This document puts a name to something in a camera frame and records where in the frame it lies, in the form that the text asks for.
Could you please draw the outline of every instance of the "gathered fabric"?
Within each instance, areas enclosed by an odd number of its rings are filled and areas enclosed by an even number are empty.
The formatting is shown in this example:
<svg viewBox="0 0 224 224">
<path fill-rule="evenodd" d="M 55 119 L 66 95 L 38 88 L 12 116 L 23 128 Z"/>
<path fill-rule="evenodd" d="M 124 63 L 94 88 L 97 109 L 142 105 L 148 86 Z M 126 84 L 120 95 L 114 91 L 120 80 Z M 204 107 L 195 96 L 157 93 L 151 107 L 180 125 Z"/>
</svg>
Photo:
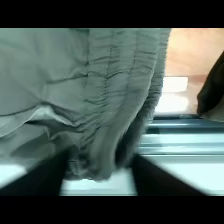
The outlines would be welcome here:
<svg viewBox="0 0 224 224">
<path fill-rule="evenodd" d="M 126 166 L 153 119 L 168 28 L 2 28 L 0 162 L 70 148 L 67 179 Z"/>
</svg>

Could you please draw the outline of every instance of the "gray garment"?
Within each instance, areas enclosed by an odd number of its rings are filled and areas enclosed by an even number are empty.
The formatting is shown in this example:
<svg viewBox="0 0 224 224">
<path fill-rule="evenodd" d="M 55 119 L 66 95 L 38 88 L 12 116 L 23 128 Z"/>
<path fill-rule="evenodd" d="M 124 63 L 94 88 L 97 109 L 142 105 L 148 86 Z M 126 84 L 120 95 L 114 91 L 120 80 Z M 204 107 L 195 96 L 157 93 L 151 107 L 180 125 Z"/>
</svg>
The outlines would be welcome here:
<svg viewBox="0 0 224 224">
<path fill-rule="evenodd" d="M 30 167 L 71 147 L 67 178 L 95 180 L 127 164 L 160 97 L 169 32 L 1 29 L 0 119 L 8 119 L 5 132 L 0 126 L 0 133 L 7 133 L 0 139 L 2 161 Z M 53 120 L 27 123 L 41 105 L 71 125 Z M 130 133 L 131 147 L 119 148 Z"/>
</svg>

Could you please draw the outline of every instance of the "gray jacket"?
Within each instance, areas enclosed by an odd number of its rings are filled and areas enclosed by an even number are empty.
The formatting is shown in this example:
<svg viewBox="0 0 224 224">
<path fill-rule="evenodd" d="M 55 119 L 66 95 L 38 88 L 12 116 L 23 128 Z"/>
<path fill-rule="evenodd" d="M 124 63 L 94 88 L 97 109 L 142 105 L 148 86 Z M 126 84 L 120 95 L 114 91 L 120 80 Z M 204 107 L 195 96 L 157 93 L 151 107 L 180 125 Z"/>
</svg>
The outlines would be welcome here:
<svg viewBox="0 0 224 224">
<path fill-rule="evenodd" d="M 169 33 L 1 29 L 1 162 L 29 168 L 70 148 L 66 177 L 95 180 L 128 164 L 160 97 Z M 34 118 L 43 108 L 53 115 Z"/>
</svg>

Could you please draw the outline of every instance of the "wooden floor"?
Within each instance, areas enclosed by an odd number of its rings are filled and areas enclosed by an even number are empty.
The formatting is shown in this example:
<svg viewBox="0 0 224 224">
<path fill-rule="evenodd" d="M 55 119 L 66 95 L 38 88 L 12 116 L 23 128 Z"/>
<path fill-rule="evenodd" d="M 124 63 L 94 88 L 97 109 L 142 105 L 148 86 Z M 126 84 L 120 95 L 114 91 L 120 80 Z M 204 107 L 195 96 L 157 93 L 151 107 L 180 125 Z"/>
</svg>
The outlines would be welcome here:
<svg viewBox="0 0 224 224">
<path fill-rule="evenodd" d="M 184 113 L 196 113 L 197 94 L 223 51 L 223 28 L 172 29 L 167 49 L 166 76 L 188 77 L 187 90 L 175 93 L 188 100 Z"/>
</svg>

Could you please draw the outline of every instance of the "black object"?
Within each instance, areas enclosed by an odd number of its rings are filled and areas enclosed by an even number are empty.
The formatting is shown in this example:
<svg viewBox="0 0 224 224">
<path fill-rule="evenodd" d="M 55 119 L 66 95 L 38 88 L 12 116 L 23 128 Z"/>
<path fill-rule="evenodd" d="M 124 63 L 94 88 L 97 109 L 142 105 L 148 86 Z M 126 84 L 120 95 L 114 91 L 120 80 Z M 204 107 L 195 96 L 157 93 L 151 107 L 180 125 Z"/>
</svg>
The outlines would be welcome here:
<svg viewBox="0 0 224 224">
<path fill-rule="evenodd" d="M 69 150 L 56 155 L 27 175 L 1 189 L 0 195 L 58 196 L 68 158 Z M 131 168 L 139 196 L 205 196 L 138 154 L 135 156 Z"/>
</svg>

